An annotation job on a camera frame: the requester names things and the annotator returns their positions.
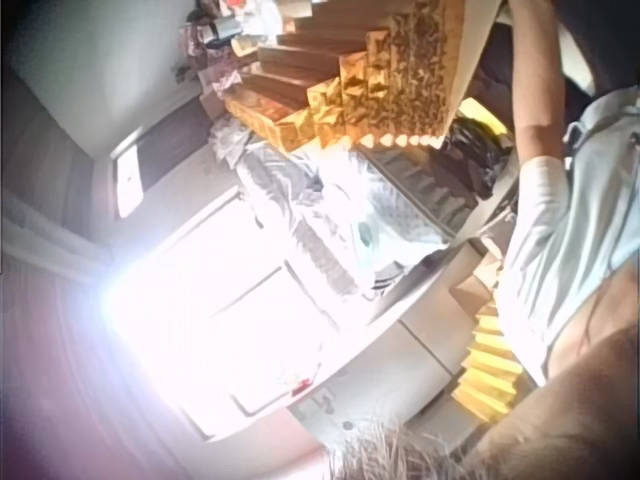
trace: yellow object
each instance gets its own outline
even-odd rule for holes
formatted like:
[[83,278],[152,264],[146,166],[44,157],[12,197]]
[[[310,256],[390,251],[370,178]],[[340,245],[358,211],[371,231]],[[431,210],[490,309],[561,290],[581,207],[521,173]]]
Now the yellow object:
[[504,417],[504,413],[487,405],[462,388],[458,388],[453,392],[452,397],[455,398],[460,405],[485,422],[496,423]]
[[465,117],[472,118],[486,124],[496,135],[506,134],[509,131],[504,124],[498,120],[493,113],[484,108],[477,100],[473,98],[465,99],[458,109]]

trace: person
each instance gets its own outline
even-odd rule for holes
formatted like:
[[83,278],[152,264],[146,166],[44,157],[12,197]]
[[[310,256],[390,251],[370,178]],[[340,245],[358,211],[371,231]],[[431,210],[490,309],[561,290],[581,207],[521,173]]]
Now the person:
[[625,74],[612,88],[608,76],[565,145],[554,6],[509,5],[521,174],[496,301],[505,336],[540,388],[461,461],[377,432],[335,459],[333,480],[638,478],[637,80],[629,86]]

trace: gold decorations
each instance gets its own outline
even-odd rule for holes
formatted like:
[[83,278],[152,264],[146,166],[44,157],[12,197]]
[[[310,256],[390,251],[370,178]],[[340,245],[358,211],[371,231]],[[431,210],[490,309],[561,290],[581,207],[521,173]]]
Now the gold decorations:
[[340,56],[340,81],[347,136],[357,142],[368,133],[367,52]]
[[[469,7],[493,18],[489,10],[498,3]],[[297,19],[297,33],[280,35],[280,45],[261,47],[259,62],[243,74],[246,88],[258,97],[241,101],[233,94],[227,104],[285,150],[313,137],[322,148],[345,137],[367,146],[437,147],[457,109],[451,97],[463,33],[484,35],[465,26],[466,8],[466,0],[314,6],[313,12],[322,13]],[[465,54],[481,50],[485,40],[469,46],[467,38]],[[466,75],[475,65],[463,67]]]
[[367,97],[369,132],[375,144],[389,131],[389,67],[391,32],[388,29],[367,33]]

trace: white shirt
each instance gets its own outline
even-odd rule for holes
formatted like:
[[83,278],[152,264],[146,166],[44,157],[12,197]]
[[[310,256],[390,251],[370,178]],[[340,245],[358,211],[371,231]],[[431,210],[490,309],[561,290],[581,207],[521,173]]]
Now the white shirt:
[[[606,99],[589,107],[586,127],[602,116]],[[546,382],[542,367],[560,331],[640,249],[638,153],[627,133],[640,132],[640,116],[625,117],[614,128],[619,125],[624,135],[594,137],[570,172],[551,157],[521,169],[518,219],[496,302],[505,337],[539,385]]]

